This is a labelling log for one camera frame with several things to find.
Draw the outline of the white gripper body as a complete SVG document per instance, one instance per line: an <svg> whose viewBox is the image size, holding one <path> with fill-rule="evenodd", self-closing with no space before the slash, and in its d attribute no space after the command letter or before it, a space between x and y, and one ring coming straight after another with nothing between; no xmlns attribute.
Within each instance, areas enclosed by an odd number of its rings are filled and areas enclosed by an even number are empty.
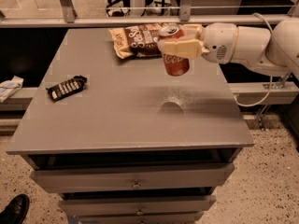
<svg viewBox="0 0 299 224"><path fill-rule="evenodd" d="M204 42L202 57L212 63L228 63L237 40L237 27L232 23L212 23L204 28L200 40Z"/></svg>

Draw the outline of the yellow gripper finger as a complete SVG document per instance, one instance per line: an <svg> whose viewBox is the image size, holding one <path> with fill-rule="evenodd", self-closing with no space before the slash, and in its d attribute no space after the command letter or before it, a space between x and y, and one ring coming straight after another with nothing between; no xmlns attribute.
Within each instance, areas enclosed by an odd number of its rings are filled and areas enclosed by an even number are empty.
<svg viewBox="0 0 299 224"><path fill-rule="evenodd" d="M158 49L162 54L178 56L186 59L195 59L209 53L204 43L197 39L189 40L160 40Z"/></svg>
<svg viewBox="0 0 299 224"><path fill-rule="evenodd" d="M201 24L183 24L180 28L183 32L183 36L181 37L182 40L199 40L200 35L204 30L204 27Z"/></svg>

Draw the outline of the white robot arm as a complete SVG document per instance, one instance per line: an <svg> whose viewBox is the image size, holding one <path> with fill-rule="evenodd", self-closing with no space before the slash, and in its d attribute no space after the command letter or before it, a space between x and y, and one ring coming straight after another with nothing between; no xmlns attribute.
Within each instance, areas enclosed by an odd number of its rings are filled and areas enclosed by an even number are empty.
<svg viewBox="0 0 299 224"><path fill-rule="evenodd" d="M288 18L272 30L233 23L180 27L180 38L161 39L161 53L186 59L203 57L211 63L239 63L254 73L299 78L299 19Z"/></svg>

